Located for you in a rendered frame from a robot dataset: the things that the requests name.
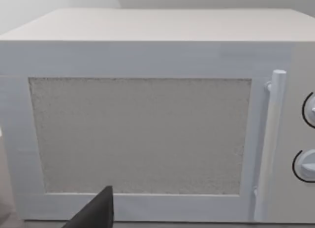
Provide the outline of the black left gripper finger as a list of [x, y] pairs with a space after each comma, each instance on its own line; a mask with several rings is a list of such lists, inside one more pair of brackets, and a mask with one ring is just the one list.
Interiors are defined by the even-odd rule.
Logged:
[[62, 228], [113, 228], [113, 187], [106, 186]]

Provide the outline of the white microwave knob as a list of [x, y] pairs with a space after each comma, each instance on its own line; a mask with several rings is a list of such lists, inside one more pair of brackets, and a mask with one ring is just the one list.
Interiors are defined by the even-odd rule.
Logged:
[[300, 150], [292, 161], [294, 176], [304, 183], [315, 184], [315, 149]]
[[305, 98], [302, 104], [302, 118], [304, 122], [315, 129], [315, 94], [311, 92]]

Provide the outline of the pale microwave oven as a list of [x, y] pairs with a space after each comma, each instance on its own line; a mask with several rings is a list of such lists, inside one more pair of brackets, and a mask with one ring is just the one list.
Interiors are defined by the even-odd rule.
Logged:
[[[315, 129], [302, 118], [305, 98], [311, 92], [315, 94], [315, 18], [287, 9], [75, 8], [53, 11], [1, 35], [3, 40], [291, 44], [289, 66], [283, 69], [287, 72], [286, 86], [263, 223], [315, 224], [315, 184], [299, 181], [291, 169], [300, 150], [315, 149]], [[252, 216], [247, 222], [255, 222], [262, 149], [263, 143], [253, 186]]]

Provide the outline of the pale microwave door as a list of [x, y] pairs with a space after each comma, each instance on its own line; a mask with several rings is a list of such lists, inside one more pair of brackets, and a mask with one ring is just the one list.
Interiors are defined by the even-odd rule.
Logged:
[[285, 42], [0, 41], [0, 127], [24, 220], [114, 187], [123, 222], [247, 222]]

